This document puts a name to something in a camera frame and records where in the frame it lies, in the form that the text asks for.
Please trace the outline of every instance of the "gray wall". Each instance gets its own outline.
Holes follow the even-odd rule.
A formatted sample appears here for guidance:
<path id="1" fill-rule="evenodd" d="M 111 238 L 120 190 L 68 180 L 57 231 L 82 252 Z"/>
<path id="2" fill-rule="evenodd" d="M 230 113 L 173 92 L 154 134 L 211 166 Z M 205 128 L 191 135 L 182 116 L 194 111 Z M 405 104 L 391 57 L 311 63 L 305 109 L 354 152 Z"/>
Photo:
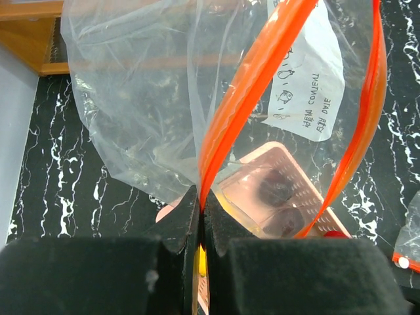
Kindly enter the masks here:
<path id="1" fill-rule="evenodd" d="M 0 248 L 6 242 L 38 76 L 0 46 Z"/>

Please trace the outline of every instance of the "black marble surface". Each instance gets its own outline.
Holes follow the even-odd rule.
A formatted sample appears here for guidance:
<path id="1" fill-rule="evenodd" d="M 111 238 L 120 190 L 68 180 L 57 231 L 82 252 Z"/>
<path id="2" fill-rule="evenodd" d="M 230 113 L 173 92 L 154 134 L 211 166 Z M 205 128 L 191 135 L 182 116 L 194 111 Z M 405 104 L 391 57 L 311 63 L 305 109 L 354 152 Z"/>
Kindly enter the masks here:
<path id="1" fill-rule="evenodd" d="M 335 213 L 358 238 L 391 258 L 408 203 L 420 189 L 420 8 L 383 1 L 388 93 L 375 138 Z M 110 178 L 72 98 L 70 77 L 41 78 L 30 123 L 9 241 L 22 236 L 136 236 L 162 203 Z M 394 269 L 398 283 L 420 274 Z"/>
<path id="2" fill-rule="evenodd" d="M 40 78 L 9 241 L 140 235 L 162 203 L 109 176 L 79 119 L 70 77 Z"/>

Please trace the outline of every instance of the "plastic bag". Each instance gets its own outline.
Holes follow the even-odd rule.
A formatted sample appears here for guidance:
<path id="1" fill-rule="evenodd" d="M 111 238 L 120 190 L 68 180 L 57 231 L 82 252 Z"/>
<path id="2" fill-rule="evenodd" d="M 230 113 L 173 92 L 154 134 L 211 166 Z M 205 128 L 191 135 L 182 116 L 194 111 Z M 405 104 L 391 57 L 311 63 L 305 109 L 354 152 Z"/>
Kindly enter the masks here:
<path id="1" fill-rule="evenodd" d="M 420 272 L 420 192 L 408 205 L 406 225 L 396 239 L 392 260 L 401 268 Z"/>
<path id="2" fill-rule="evenodd" d="M 316 2 L 65 0 L 76 104 L 111 176 L 173 205 L 212 187 L 261 237 L 308 226 L 358 124 L 373 41 L 371 1 Z"/>

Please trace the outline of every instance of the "wooden cabinet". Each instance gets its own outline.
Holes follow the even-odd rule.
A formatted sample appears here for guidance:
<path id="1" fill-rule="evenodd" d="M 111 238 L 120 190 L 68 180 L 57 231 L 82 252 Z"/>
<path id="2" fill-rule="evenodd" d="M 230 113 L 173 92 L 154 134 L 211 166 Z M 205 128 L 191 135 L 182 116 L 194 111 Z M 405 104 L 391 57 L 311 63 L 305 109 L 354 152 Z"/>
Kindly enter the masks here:
<path id="1" fill-rule="evenodd" d="M 41 76 L 69 73 L 60 35 L 62 6 L 62 1 L 0 0 L 0 44 Z"/>

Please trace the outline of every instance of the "orange plastic strip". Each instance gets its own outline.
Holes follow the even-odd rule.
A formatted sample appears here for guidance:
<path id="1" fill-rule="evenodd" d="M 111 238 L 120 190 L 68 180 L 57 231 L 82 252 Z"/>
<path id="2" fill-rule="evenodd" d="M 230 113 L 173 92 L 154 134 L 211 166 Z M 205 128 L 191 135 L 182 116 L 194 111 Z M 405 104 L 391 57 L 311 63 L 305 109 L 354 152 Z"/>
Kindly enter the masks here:
<path id="1" fill-rule="evenodd" d="M 378 126 L 387 90 L 387 52 L 380 5 L 381 0 L 373 0 L 373 41 L 360 96 L 360 112 L 354 136 L 334 174 L 320 212 L 311 224 L 296 235 L 296 238 L 305 237 L 322 213 L 343 191 L 362 162 Z"/>
<path id="2" fill-rule="evenodd" d="M 317 2 L 280 1 L 242 61 L 201 146 L 201 210 L 230 148 Z"/>

